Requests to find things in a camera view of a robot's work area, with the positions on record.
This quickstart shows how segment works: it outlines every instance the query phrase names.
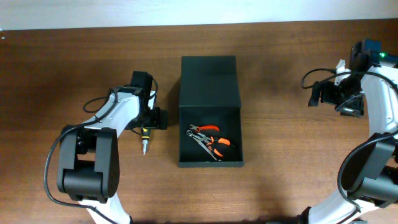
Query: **screwdriver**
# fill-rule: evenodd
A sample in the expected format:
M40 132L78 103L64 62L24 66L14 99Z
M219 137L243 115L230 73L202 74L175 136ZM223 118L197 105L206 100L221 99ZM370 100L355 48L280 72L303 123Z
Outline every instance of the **screwdriver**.
M141 133L142 133L142 153L145 155L147 153L147 148L149 144L149 135L150 135L150 129L141 127Z

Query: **box lid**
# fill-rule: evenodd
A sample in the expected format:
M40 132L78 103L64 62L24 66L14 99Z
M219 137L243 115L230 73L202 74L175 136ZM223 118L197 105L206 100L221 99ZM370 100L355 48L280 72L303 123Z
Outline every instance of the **box lid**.
M235 56L183 56L180 107L241 107Z

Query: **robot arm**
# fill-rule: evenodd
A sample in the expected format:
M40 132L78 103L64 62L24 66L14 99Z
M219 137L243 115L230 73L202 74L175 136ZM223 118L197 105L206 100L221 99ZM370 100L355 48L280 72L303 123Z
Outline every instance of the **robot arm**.
M115 223L131 222L116 193L118 137L126 128L167 129L167 112L154 108L156 91L151 87L151 75L134 72L130 85L114 89L92 118L78 128L67 126L63 130L68 133L60 141L57 187L85 206L96 223L109 223L100 214ZM78 155L87 152L95 153L94 161L79 160Z
M380 49L380 43L373 40L356 44L351 51L349 69L345 68L345 62L341 60L336 73L359 71L368 74L342 75L337 77L334 83L327 82L313 89L309 106L317 106L320 97L322 103L336 105L335 110L348 116L363 115L364 95L369 113L368 142L374 143L367 144L350 157L345 169L341 170L343 193L359 205L359 211L336 190L324 202L303 214L308 217L304 220L308 220L309 224L350 223L366 212L398 203L398 169L386 165L388 160L395 156L398 135L382 141L377 140L386 136L385 133L397 131L397 88L394 89L381 77L370 75L372 72L380 74L395 85L398 78L398 59L382 53Z

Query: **orange pliers handle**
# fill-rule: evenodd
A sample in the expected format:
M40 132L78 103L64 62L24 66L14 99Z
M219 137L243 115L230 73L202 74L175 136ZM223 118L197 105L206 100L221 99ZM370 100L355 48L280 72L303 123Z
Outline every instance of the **orange pliers handle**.
M196 131L197 133L200 133L200 131L207 131L207 130L214 130L217 132L220 131L220 129L215 125L205 125L205 126L199 127L199 126L195 126L195 125L191 124L190 129Z
M211 142L206 144L210 151L213 151L217 156L224 157L224 154L234 147L228 139L225 138L211 138Z

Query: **orange handle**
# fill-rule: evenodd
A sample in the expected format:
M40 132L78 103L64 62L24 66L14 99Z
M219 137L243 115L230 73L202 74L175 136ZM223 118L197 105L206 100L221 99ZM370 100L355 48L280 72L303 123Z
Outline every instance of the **orange handle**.
M219 139L218 143L225 144L227 146L231 145L231 142L228 139L223 139L223 138Z
M217 154L217 156L223 157L224 155L222 155L217 149L214 149L214 153Z
M220 131L220 129L215 126L215 125L205 125L202 127L198 127L197 132L201 131L201 130L215 130L215 131Z

